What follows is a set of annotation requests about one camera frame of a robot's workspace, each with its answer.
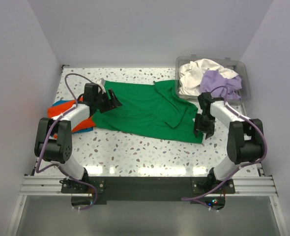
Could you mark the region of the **green t shirt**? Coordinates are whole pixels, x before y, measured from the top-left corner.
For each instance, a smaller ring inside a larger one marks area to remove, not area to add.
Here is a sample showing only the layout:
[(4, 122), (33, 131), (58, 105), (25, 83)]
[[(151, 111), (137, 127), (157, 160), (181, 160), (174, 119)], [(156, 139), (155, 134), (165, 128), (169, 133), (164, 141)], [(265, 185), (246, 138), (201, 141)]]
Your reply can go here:
[(97, 111), (92, 120), (96, 127), (140, 136), (201, 144), (203, 135), (194, 134), (198, 108), (179, 98), (174, 81), (151, 85), (105, 82), (122, 104), (111, 111)]

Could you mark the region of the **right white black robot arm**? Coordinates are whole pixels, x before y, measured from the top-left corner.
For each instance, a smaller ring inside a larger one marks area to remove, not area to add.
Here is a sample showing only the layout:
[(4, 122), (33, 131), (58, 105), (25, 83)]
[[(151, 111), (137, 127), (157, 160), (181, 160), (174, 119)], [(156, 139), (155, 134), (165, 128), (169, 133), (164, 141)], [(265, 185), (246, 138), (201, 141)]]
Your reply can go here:
[(206, 139), (215, 132), (215, 121), (219, 120), (228, 128), (227, 156), (208, 175), (208, 182), (226, 181), (241, 168), (257, 164), (267, 154), (267, 143), (260, 119), (243, 116), (221, 97), (212, 97), (210, 92), (198, 96), (202, 112), (196, 114), (195, 136)]

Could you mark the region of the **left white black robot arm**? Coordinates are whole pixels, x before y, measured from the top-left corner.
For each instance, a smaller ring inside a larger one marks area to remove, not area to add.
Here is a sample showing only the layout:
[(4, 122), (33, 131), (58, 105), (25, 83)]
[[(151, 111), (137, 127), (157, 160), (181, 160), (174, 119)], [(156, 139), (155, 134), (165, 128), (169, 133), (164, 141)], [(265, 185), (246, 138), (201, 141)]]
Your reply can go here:
[(43, 160), (49, 162), (50, 167), (57, 166), (68, 178), (82, 180), (86, 170), (72, 154), (72, 130), (97, 111), (104, 113), (120, 106), (112, 89), (87, 83), (82, 96), (76, 98), (69, 109), (52, 118), (40, 119), (34, 146), (34, 154), (39, 158), (36, 172), (47, 169), (40, 169)]

